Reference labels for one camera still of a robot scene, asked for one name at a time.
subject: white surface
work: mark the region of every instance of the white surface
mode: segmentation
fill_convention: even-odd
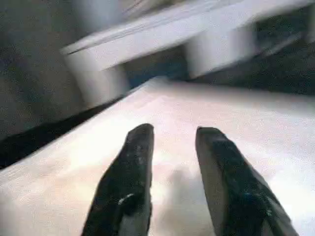
[[[214,126],[265,177],[301,236],[315,233],[314,100],[151,81],[0,172],[0,235],[78,236],[127,132],[155,127],[150,235],[213,235],[194,147]]]

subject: white table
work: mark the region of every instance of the white table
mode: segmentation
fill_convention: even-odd
[[[192,78],[255,54],[252,24],[309,0],[193,0],[93,33],[62,49],[88,107],[128,91],[122,63],[184,45]]]
[[[314,100],[152,80],[0,172],[0,235],[78,236],[127,132],[155,127],[150,235],[213,235],[194,147],[197,126],[233,140],[302,236],[315,232]]]

